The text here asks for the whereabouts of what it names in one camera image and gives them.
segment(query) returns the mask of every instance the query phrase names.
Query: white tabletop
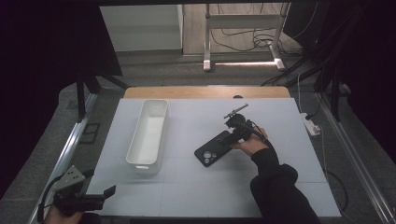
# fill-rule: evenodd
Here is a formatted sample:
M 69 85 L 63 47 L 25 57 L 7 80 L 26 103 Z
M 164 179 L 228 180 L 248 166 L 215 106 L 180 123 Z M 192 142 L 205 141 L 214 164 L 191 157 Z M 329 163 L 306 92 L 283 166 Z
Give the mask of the white tabletop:
M 294 167 L 296 187 L 319 217 L 340 217 L 329 185 L 297 106 L 292 98 L 279 99 L 172 99 L 163 149 L 156 175 L 134 172 L 126 155 L 144 99 L 121 99 L 88 192 L 103 193 L 117 185 L 108 198 L 104 216 L 129 217 L 260 217 L 249 183 L 257 167 L 240 150 L 232 150 L 209 167 L 194 151 L 227 130 L 223 116 L 240 113 L 265 128 L 280 163 Z

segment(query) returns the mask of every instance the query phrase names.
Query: metal tool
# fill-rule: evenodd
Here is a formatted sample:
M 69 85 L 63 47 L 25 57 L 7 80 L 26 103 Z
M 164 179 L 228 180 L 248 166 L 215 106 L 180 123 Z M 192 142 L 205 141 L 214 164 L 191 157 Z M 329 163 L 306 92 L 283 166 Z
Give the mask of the metal tool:
M 247 107 L 247 106 L 248 106 L 248 104 L 242 105 L 241 107 L 239 107 L 239 108 L 233 110 L 230 114 L 224 116 L 224 118 L 227 119 L 227 118 L 230 118 L 230 117 L 234 116 L 234 115 L 236 114 L 236 112 L 241 111 L 243 108 L 245 108 L 245 107 Z

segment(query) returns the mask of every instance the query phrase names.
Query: hand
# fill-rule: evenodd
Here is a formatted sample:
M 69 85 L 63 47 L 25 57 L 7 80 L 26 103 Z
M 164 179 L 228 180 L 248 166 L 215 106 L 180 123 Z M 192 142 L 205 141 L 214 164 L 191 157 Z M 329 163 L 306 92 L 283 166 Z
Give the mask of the hand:
M 262 131 L 265 138 L 268 138 L 268 135 L 263 128 L 259 129 L 258 127 L 254 127 L 254 130 L 256 130 L 257 132 Z M 265 143 L 260 139 L 260 137 L 254 133 L 252 133 L 250 135 L 250 137 L 247 141 L 242 142 L 242 143 L 235 143 L 235 144 L 231 145 L 231 147 L 234 149 L 241 149 L 249 156 L 253 155 L 254 153 L 256 153 L 257 151 L 259 151 L 261 149 L 268 148 L 268 146 L 265 145 Z
M 78 224 L 81 220 L 83 212 L 76 212 L 71 217 L 66 217 L 61 211 L 55 206 L 52 206 L 47 214 L 45 224 Z

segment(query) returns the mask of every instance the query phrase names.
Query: person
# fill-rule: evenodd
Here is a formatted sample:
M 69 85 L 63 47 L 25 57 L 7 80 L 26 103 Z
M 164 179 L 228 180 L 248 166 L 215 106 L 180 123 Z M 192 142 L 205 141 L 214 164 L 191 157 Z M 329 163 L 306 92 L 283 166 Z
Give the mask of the person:
M 56 206 L 51 206 L 44 221 L 45 224 L 77 224 L 84 213 L 76 212 L 71 217 L 65 216 Z
M 268 139 L 263 128 L 254 128 Z M 297 171 L 279 164 L 274 147 L 256 134 L 242 143 L 233 144 L 256 163 L 259 174 L 250 182 L 250 190 L 265 223 L 320 223 L 305 196 L 294 186 Z

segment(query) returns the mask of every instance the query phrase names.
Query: metal frame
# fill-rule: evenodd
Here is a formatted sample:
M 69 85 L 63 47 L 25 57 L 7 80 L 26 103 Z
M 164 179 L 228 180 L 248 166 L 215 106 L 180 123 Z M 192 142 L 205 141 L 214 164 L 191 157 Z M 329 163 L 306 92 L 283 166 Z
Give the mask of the metal frame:
M 72 132 L 70 133 L 69 138 L 67 139 L 66 144 L 64 145 L 64 149 L 62 150 L 61 156 L 59 157 L 58 161 L 56 162 L 55 167 L 53 168 L 52 174 L 49 177 L 47 185 L 50 183 L 50 181 L 53 178 L 63 174 L 67 170 L 67 167 L 68 167 L 68 165 L 73 157 L 74 151 L 77 147 L 78 140 L 81 137 L 81 135 L 85 129 L 85 126 L 87 125 L 87 122 L 91 115 L 92 108 L 96 101 L 96 98 L 97 98 L 96 94 L 90 94 L 88 96 L 87 103 L 85 104 L 85 106 L 86 106 L 85 116 L 81 120 L 81 122 L 77 122 L 75 124 Z M 41 202 L 41 198 L 43 197 L 43 194 L 44 194 L 44 190 L 41 193 L 41 196 L 40 196 L 39 200 L 37 201 L 37 204 L 35 205 L 35 209 L 33 210 L 33 213 L 30 216 L 28 223 L 36 223 L 37 208 Z M 50 191 L 47 196 L 47 199 L 46 199 L 46 204 L 49 204 L 52 201 L 52 197 L 53 197 L 53 192 Z
M 332 125 L 332 128 L 335 131 L 339 141 L 341 142 L 344 151 L 349 158 L 350 163 L 352 164 L 353 169 L 355 170 L 356 175 L 358 176 L 361 184 L 363 185 L 364 189 L 367 192 L 372 204 L 378 213 L 379 217 L 382 220 L 382 223 L 394 223 L 396 224 L 395 220 L 395 212 L 389 207 L 387 200 L 384 198 L 381 190 L 379 189 L 378 185 L 375 183 L 374 179 L 368 172 L 368 169 L 364 165 L 361 157 L 357 149 L 353 146 L 352 142 L 350 141 L 349 137 L 344 130 L 344 127 L 341 122 L 338 122 L 334 116 L 332 115 L 330 108 L 330 104 L 328 100 L 323 97 L 322 98 L 322 109 L 324 110 L 329 122 Z
M 270 45 L 274 62 L 279 71 L 285 70 L 285 65 L 280 59 L 277 43 L 283 29 L 283 24 L 288 13 L 290 3 L 285 3 L 279 15 L 210 15 L 209 4 L 206 4 L 205 14 L 205 50 L 204 71 L 209 72 L 210 64 L 210 29 L 276 29 L 274 40 Z

